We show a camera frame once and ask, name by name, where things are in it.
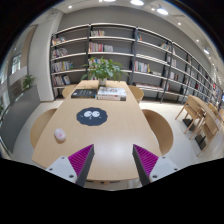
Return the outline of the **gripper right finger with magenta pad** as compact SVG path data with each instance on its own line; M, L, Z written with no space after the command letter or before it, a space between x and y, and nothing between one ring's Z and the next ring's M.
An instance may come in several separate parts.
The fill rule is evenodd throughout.
M158 157L150 151L133 145L133 158L137 167L140 182L143 186L168 176L179 168L167 157Z

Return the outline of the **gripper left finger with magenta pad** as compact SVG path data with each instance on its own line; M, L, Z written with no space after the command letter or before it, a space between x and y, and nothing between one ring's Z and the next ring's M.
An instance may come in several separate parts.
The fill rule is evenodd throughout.
M94 145L91 144L69 157L60 156L47 168L47 171L83 187L85 185L94 154Z

